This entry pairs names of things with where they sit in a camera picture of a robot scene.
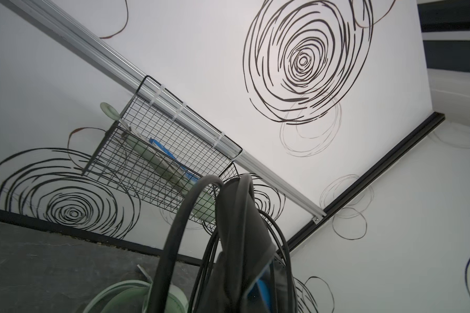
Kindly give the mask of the black and blue headphones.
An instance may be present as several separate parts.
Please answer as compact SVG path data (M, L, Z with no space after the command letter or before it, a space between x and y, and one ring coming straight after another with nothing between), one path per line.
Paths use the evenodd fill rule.
M205 176L187 193L159 259L147 312L164 312L180 243L201 192L219 188L216 230L197 275L190 312L296 312L297 297L287 242L270 215L256 208L253 179L245 173L224 183Z

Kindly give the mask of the mint green headphones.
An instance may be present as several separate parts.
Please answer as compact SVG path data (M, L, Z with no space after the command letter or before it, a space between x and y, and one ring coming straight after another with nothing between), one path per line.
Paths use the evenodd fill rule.
M141 265L137 265L145 280L123 280L99 292L83 309L86 312L116 312L116 309L139 303L139 312L147 312L153 280ZM188 298L177 286L171 284L168 290L164 312L187 312Z

